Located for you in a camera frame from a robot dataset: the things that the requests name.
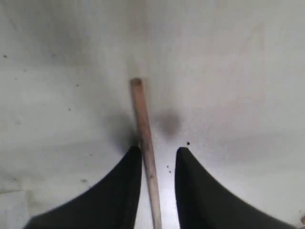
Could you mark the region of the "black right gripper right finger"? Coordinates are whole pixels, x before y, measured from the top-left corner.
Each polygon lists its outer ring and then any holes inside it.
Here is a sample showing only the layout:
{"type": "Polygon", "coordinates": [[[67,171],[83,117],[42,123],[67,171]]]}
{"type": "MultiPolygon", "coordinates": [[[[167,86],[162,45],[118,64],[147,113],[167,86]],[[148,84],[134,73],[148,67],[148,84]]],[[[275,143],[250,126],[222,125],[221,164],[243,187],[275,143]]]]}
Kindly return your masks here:
{"type": "Polygon", "coordinates": [[[293,228],[223,187],[186,147],[176,153],[175,196],[182,229],[293,228]]]}

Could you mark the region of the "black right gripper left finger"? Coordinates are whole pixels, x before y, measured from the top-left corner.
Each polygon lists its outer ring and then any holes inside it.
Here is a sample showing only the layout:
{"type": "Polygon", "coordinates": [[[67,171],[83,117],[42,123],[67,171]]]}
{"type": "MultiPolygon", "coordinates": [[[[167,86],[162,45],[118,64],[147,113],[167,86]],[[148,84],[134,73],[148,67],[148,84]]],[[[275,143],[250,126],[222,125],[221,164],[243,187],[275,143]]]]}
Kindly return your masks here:
{"type": "Polygon", "coordinates": [[[142,153],[132,146],[102,180],[75,199],[32,217],[27,229],[132,229],[142,180],[142,153]]]}

